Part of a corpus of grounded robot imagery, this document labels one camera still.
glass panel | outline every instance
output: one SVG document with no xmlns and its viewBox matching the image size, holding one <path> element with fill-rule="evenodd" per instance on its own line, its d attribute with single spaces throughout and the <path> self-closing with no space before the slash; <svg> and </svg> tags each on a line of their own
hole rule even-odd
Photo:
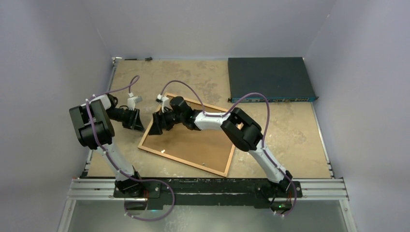
<svg viewBox="0 0 410 232">
<path fill-rule="evenodd" d="M 270 209 L 251 206 L 175 206 L 166 218 L 143 222 L 124 216 L 122 201 L 77 201 L 70 232 L 346 232 L 339 201 L 299 201 L 293 212 L 280 218 Z M 144 212 L 157 217 L 163 210 Z"/>
</svg>

beige table surface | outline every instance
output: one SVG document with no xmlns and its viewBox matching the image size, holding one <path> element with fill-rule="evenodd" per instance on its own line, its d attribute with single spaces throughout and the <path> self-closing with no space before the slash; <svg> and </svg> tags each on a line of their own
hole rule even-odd
<svg viewBox="0 0 410 232">
<path fill-rule="evenodd" d="M 141 121 L 148 126 L 152 113 L 158 107 L 156 96 L 170 80 L 181 80 L 189 84 L 204 103 L 229 109 L 230 96 L 228 63 L 226 60 L 122 60 L 118 64 L 111 89 L 129 84 L 136 75 L 140 80 L 132 87 L 134 95 L 142 96 L 137 104 Z M 186 98 L 196 99 L 191 91 L 179 84 L 172 83 L 165 90 Z M 113 95 L 118 105 L 126 105 L 127 90 Z M 264 103 L 240 103 L 238 105 L 255 121 L 262 130 L 266 122 Z M 278 161 L 295 178 L 330 178 L 322 141 L 310 103 L 271 103 L 270 125 L 266 136 L 269 146 Z M 137 148 L 143 133 L 128 130 L 121 123 L 112 121 L 115 141 L 124 156 L 132 162 L 141 176 L 150 177 L 219 177 L 217 175 L 154 155 Z M 108 165 L 97 152 L 93 152 L 88 176 L 114 176 Z M 246 152 L 235 150 L 228 177 L 266 177 L 255 159 Z"/>
</svg>

cable connector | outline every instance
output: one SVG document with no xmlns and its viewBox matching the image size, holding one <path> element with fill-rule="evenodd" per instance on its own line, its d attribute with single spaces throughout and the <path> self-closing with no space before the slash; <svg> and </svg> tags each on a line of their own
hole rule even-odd
<svg viewBox="0 0 410 232">
<path fill-rule="evenodd" d="M 158 94 L 155 101 L 158 102 L 158 103 L 161 103 L 162 112 L 165 112 L 165 107 L 171 109 L 171 106 L 169 105 L 169 98 L 168 97 L 163 96 L 161 94 Z"/>
<path fill-rule="evenodd" d="M 133 93 L 129 93 L 128 96 L 130 98 L 128 98 L 128 100 L 127 100 L 127 106 L 130 110 L 134 110 L 135 105 L 139 102 L 142 102 L 142 97 L 141 96 L 134 96 Z"/>
</svg>

gray wall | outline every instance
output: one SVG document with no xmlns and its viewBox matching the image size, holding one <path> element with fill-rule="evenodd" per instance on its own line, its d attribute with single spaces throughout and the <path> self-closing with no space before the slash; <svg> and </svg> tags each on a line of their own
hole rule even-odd
<svg viewBox="0 0 410 232">
<path fill-rule="evenodd" d="M 305 62 L 360 231 L 410 228 L 410 2 L 338 0 Z"/>
<path fill-rule="evenodd" d="M 0 227 L 55 231 L 87 157 L 68 109 L 106 88 L 111 58 L 78 0 L 4 0 L 0 32 Z"/>
<path fill-rule="evenodd" d="M 304 56 L 336 0 L 85 0 L 111 55 Z"/>
</svg>

small black object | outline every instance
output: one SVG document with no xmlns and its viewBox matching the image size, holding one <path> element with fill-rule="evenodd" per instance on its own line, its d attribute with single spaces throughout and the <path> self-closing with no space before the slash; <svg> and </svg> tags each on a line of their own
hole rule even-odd
<svg viewBox="0 0 410 232">
<path fill-rule="evenodd" d="M 235 107 L 221 128 L 232 143 L 242 151 L 256 150 L 256 145 L 262 139 L 261 126 L 242 109 Z"/>
<path fill-rule="evenodd" d="M 131 176 L 135 179 L 141 179 L 141 176 L 137 171 L 134 170 L 134 175 Z M 138 197 L 143 191 L 143 186 L 141 182 L 136 182 L 131 179 L 126 179 L 124 181 L 115 181 L 115 186 L 117 191 L 128 194 L 130 197 Z"/>
</svg>

